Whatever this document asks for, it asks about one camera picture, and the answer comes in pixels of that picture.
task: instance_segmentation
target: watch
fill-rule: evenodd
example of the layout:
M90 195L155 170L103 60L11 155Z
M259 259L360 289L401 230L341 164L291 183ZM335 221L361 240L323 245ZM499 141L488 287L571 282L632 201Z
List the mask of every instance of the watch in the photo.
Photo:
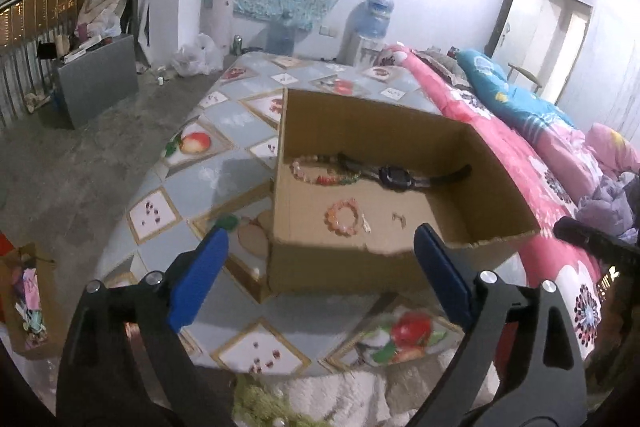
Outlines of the watch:
M466 164L451 174L432 176L430 178L416 178L408 170L394 165L374 167L364 165L343 153L338 154L338 164L347 171L359 172L364 178L375 180L380 185L391 190L404 192L416 188L429 188L437 185L458 182L471 174L471 165Z

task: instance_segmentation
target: metal railing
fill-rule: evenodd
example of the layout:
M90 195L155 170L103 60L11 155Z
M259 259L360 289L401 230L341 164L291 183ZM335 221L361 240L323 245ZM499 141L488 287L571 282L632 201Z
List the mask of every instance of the metal railing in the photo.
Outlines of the metal railing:
M53 66L38 42L70 35L84 0L0 0L0 130L29 114L25 95L48 94Z

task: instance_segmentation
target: beaded bracelet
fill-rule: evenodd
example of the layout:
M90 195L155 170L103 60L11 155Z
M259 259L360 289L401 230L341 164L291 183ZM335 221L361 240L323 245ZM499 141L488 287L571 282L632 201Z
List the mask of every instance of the beaded bracelet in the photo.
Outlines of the beaded bracelet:
M343 208L350 208L353 212L354 221L350 226L341 225L338 222L338 211ZM340 200L337 203L332 204L329 209L324 214L326 217L326 222L329 225L329 228L333 230L335 233L340 235L356 235L358 233L358 223L360 222L360 210L358 208L358 204L356 200L351 198L350 200Z
M330 163L337 164L338 157L337 156L327 156L327 155L313 155L313 156L300 156L300 158L296 158L291 163L291 172L293 172L293 176L295 179L303 181L305 183L309 183L312 185L324 185L328 187L330 185L351 185L360 179L360 174L319 174L316 178L310 178L305 174L300 163L308 162L308 163Z

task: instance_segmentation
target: open cardboard box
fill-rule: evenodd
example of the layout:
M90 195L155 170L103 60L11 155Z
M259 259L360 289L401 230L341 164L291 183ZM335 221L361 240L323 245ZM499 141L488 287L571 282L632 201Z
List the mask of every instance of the open cardboard box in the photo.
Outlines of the open cardboard box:
M20 266L20 259L23 255L36 259L42 323L47 328L47 340L36 347L27 345L27 333L22 327L23 320L15 309L15 295L11 284L12 270L14 267ZM0 298L2 298L2 307L4 308L6 328L9 340L11 340L11 348L25 359L48 359L58 357L62 353L66 332L62 314L56 301L53 266L53 261L33 243L0 257Z
M300 156L343 152L371 166L398 165L440 176L465 164L466 179L395 192L372 180L325 187L293 177ZM304 166L312 177L326 166ZM329 207L354 198L370 225L332 232ZM406 226L393 220L406 218ZM288 89L280 125L268 284L274 292L415 291L428 280L413 254L414 233L430 223L475 269L494 269L540 227L511 177L468 124L419 110L335 94Z

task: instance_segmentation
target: curtain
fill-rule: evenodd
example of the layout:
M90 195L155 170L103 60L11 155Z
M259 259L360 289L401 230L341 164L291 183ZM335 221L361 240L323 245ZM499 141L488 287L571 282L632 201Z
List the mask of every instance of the curtain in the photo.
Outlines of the curtain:
M635 146L640 146L639 20L640 0L596 0L582 51L558 102L580 130L602 123Z

